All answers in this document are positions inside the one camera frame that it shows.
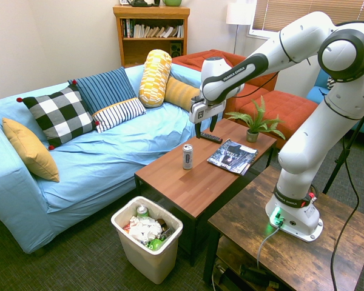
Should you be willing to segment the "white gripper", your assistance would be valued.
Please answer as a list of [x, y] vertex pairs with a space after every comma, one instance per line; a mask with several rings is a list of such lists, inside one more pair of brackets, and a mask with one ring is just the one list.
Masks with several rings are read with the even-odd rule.
[[189, 121], [195, 124], [195, 133], [198, 139], [201, 138], [201, 122], [211, 118], [209, 126], [210, 132], [213, 132], [218, 120], [219, 113], [223, 112], [226, 107], [226, 101], [219, 104], [209, 105], [205, 98], [200, 96], [193, 97], [190, 101]]

